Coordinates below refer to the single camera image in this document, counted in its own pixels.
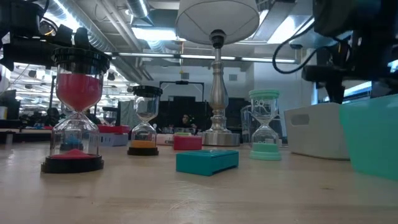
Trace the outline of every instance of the red sand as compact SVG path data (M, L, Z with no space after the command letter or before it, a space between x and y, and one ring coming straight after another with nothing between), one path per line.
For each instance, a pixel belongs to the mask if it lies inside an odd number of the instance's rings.
M53 158L53 159L88 159L88 158L94 158L94 156L85 154L84 152L80 151L79 149L72 149L72 150L69 150L65 154L54 155L51 158Z
M76 111L83 111L101 99L102 80L83 74L59 74L57 97Z

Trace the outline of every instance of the table lamp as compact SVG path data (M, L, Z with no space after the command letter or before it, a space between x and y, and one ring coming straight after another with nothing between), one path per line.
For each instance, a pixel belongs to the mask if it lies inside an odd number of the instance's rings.
M211 128L203 135L209 146L238 146L240 135L226 128L225 108L228 93L223 79L221 48L252 35L259 26L255 0L184 0L176 21L176 34L190 42L212 45L215 48L213 87L210 106L213 109Z

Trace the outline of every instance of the red sand hourglass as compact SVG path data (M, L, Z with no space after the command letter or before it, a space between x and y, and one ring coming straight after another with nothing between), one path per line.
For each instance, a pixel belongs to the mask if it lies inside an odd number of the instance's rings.
M42 164L42 172L77 173L102 169L99 131L84 111L101 99L109 57L85 49L59 48L53 51L53 59L58 67L57 97L75 111L53 128L50 155Z

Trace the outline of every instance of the red hourglass base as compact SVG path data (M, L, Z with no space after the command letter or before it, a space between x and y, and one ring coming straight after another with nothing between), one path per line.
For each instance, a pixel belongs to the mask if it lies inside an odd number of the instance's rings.
M102 156L86 154L86 157L50 157L45 158L42 172L48 174L74 174L91 172L104 168Z

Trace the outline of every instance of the black hourglass base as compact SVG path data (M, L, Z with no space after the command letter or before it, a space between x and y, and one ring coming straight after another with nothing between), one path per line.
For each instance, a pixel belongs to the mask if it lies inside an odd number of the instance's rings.
M104 168L102 156L89 155L94 157L86 159L54 159L47 156L42 164L42 172L48 174L74 174Z
M158 156L159 151L155 148L135 148L129 147L127 154L130 156Z

